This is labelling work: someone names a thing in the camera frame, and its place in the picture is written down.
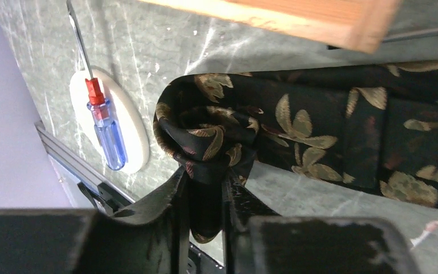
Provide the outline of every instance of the marble tabletop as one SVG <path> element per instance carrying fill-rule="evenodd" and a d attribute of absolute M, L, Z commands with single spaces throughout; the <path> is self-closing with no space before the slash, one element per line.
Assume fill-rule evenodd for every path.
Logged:
<path fill-rule="evenodd" d="M 77 124 L 68 85 L 82 69 L 65 0 L 0 0 L 0 24 L 46 130 L 135 199 L 164 183 L 177 163 L 152 133 L 155 104 L 174 78 L 241 72 L 438 59 L 438 37 L 387 43 L 372 55 L 137 0 L 74 1 L 92 66 L 110 75 L 141 113 L 150 160 L 127 175 L 105 160 Z M 405 0 L 391 33 L 438 27 L 438 1 Z M 380 216 L 395 223 L 424 273 L 438 273 L 438 210 L 371 196 L 255 164 L 247 184 L 287 216 Z M 220 238 L 202 246 L 222 261 Z"/>

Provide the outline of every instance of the blue screwdriver handle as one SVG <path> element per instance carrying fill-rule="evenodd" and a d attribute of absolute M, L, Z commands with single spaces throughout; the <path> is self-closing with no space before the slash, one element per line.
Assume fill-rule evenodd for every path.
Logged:
<path fill-rule="evenodd" d="M 105 98 L 105 103 L 93 105 L 87 104 L 95 121 L 95 132 L 102 146 L 108 167 L 111 170 L 119 170 L 127 161 L 123 138 L 120 134 L 119 125 L 112 117 L 110 100 Z"/>

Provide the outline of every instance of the white wall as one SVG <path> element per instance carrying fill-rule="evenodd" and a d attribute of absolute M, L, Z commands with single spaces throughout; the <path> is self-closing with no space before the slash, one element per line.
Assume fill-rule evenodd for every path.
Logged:
<path fill-rule="evenodd" d="M 0 27 L 0 208 L 71 206 L 34 128 L 39 119 Z"/>

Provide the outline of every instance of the black floral fabric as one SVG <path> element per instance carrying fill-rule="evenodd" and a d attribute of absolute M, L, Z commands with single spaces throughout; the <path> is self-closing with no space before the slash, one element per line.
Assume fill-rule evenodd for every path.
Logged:
<path fill-rule="evenodd" d="M 153 128 L 196 183 L 193 233 L 194 214 L 217 225 L 226 170 L 244 184 L 255 160 L 438 208 L 438 61 L 187 75 L 165 88 Z M 214 236 L 206 227 L 196 238 Z"/>

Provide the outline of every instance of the wooden board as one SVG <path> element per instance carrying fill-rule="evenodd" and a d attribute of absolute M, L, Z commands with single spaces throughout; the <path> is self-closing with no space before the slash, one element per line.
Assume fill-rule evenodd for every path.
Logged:
<path fill-rule="evenodd" d="M 140 0 L 373 53 L 402 0 Z"/>

